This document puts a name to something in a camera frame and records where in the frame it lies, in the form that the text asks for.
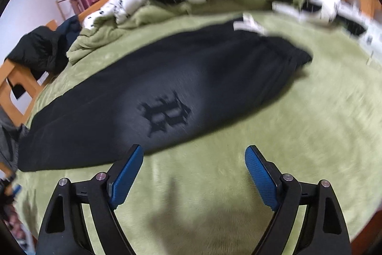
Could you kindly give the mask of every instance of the blue gripper pad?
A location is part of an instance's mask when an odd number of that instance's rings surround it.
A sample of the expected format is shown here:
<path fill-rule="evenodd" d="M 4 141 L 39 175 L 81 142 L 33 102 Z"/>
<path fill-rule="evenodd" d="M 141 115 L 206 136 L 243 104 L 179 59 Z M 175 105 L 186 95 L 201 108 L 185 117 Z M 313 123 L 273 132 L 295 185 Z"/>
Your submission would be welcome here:
<path fill-rule="evenodd" d="M 124 203 L 142 163 L 143 150 L 139 146 L 131 155 L 129 161 L 113 183 L 109 200 L 110 207 L 116 209 L 118 205 Z"/>
<path fill-rule="evenodd" d="M 279 206 L 276 185 L 251 146 L 245 150 L 245 164 L 264 204 L 276 211 Z"/>

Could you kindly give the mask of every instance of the embroidered logo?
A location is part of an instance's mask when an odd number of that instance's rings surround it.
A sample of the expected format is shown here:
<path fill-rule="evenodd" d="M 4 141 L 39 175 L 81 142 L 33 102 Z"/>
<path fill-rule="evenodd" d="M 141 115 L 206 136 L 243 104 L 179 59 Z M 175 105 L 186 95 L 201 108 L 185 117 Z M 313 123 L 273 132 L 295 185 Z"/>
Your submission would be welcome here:
<path fill-rule="evenodd" d="M 186 125 L 187 118 L 191 109 L 183 104 L 177 93 L 173 91 L 174 98 L 169 100 L 165 95 L 155 100 L 159 103 L 155 106 L 149 106 L 147 103 L 141 103 L 140 108 L 144 110 L 142 116 L 150 122 L 150 131 L 148 137 L 154 132 L 167 132 L 167 126 L 174 127 L 179 124 Z"/>

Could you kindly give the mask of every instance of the metal screw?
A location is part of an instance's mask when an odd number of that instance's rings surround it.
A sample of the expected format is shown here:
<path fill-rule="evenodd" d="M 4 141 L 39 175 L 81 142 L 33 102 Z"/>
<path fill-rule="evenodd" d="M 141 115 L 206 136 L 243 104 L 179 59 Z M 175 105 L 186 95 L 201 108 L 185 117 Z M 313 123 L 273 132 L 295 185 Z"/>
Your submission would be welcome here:
<path fill-rule="evenodd" d="M 291 180 L 293 180 L 293 176 L 288 173 L 285 173 L 283 174 L 283 179 L 286 180 L 287 182 L 290 182 Z"/>
<path fill-rule="evenodd" d="M 104 179 L 106 178 L 106 173 L 105 173 L 105 172 L 100 172 L 100 173 L 98 173 L 98 174 L 95 176 L 95 178 L 96 178 L 97 180 L 104 180 Z"/>
<path fill-rule="evenodd" d="M 330 186 L 330 183 L 327 180 L 322 180 L 321 185 L 324 186 L 325 188 L 328 188 Z"/>
<path fill-rule="evenodd" d="M 60 179 L 60 181 L 58 182 L 58 184 L 59 184 L 60 186 L 63 186 L 63 185 L 66 185 L 67 182 L 68 182 L 68 179 L 64 177 L 63 179 Z"/>

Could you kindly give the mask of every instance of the green blanket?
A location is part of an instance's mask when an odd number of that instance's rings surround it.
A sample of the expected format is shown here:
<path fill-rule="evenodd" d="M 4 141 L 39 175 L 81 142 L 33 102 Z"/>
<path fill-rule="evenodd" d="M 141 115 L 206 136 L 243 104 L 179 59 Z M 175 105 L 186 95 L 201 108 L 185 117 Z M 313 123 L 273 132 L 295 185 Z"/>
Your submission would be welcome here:
<path fill-rule="evenodd" d="M 183 2 L 171 6 L 152 2 L 150 5 L 141 7 L 121 25 L 115 23 L 114 17 L 96 19 L 94 21 L 95 28 L 92 30 L 83 29 L 66 55 L 70 64 L 74 65 L 94 50 L 115 42 L 120 37 L 129 34 L 129 30 L 143 25 L 160 23 L 182 15 L 206 15 L 208 13 L 217 14 L 242 10 L 270 10 L 272 9 L 272 1 L 274 0 L 210 0 L 204 4 Z"/>
<path fill-rule="evenodd" d="M 329 180 L 351 238 L 381 201 L 379 67 L 367 65 L 367 56 L 341 28 L 299 24 L 272 12 L 251 14 L 270 33 L 310 50 L 314 60 L 277 100 L 258 111 L 190 142 L 145 156 L 126 202 L 116 210 L 137 254 L 250 254 L 272 217 L 245 167 L 244 151 L 251 144 L 281 172 L 299 181 Z M 124 30 L 116 41 L 69 65 L 43 90 L 32 115 L 131 51 L 170 34 L 223 23 L 238 15 L 180 16 Z M 36 235 L 60 178 L 87 180 L 108 168 L 18 172 L 18 182 L 24 187 L 16 207 L 21 219 Z M 301 208 L 285 254 L 294 249 L 303 214 Z M 102 254 L 88 207 L 85 216 L 95 252 Z"/>

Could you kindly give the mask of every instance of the white wall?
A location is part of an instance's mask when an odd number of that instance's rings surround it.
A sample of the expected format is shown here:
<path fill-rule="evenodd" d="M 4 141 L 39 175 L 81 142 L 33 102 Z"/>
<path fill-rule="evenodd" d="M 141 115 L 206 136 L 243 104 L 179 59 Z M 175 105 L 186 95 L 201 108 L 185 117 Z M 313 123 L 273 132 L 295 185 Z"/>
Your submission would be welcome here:
<path fill-rule="evenodd" d="M 68 1 L 62 3 L 62 10 L 66 19 L 74 15 Z M 24 34 L 53 19 L 58 25 L 64 21 L 56 0 L 10 0 L 0 17 L 0 64 Z M 12 101 L 24 112 L 30 99 L 25 93 L 17 102 L 15 98 Z"/>

